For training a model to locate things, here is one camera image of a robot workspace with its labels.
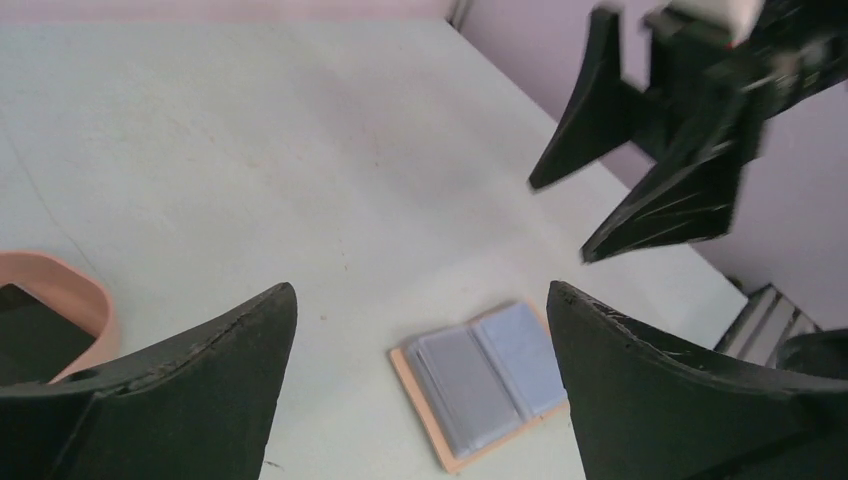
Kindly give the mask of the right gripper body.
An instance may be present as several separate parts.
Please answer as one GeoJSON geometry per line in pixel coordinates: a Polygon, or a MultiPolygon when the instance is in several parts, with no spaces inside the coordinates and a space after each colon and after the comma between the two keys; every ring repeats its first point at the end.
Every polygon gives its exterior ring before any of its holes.
{"type": "Polygon", "coordinates": [[[662,163],[744,165],[771,118],[847,79],[844,1],[670,1],[644,25],[662,163]]]}

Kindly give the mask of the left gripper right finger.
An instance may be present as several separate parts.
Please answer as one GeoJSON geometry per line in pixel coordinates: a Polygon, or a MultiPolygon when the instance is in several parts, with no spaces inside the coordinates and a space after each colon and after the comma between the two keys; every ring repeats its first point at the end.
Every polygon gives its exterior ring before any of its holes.
{"type": "Polygon", "coordinates": [[[547,317],[590,479],[843,479],[847,333],[774,367],[703,348],[554,281],[547,317]]]}

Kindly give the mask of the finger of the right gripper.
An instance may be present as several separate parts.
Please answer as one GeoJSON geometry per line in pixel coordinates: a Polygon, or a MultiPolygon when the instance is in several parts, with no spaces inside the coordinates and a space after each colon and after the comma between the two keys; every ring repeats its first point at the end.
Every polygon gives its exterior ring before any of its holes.
{"type": "Polygon", "coordinates": [[[636,250],[693,243],[727,234],[744,163],[724,142],[689,158],[662,159],[601,223],[580,249],[595,263],[636,250]]]}
{"type": "Polygon", "coordinates": [[[528,178],[534,191],[545,189],[618,147],[631,143],[653,156],[648,139],[650,88],[622,75],[620,16],[612,6],[597,6],[581,69],[558,126],[528,178]]]}

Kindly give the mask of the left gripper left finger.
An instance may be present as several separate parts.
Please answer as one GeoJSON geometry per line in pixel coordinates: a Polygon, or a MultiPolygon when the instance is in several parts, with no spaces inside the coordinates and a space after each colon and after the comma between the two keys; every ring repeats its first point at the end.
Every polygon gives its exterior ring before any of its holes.
{"type": "Polygon", "coordinates": [[[256,479],[297,325],[292,285],[53,383],[1,391],[5,479],[256,479]]]}

